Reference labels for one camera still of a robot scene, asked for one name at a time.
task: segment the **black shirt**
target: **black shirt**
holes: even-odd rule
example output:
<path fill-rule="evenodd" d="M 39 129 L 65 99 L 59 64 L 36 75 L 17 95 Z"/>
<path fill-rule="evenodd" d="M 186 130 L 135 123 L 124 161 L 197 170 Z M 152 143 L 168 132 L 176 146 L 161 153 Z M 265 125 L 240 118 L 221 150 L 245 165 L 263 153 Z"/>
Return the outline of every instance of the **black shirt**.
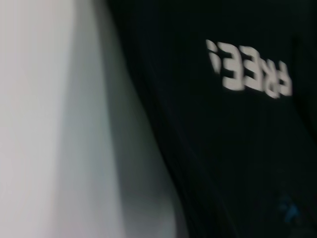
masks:
<path fill-rule="evenodd" d="M 316 224 L 312 2 L 109 1 L 191 237 Z"/>

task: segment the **white surface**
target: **white surface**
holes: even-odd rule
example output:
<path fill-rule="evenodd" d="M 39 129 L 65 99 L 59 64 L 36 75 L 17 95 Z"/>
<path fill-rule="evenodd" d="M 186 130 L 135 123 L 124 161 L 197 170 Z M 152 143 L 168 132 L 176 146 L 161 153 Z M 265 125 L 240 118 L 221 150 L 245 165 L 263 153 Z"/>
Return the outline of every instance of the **white surface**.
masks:
<path fill-rule="evenodd" d="M 175 237 L 177 199 L 94 14 L 88 0 L 0 0 L 1 238 Z"/>

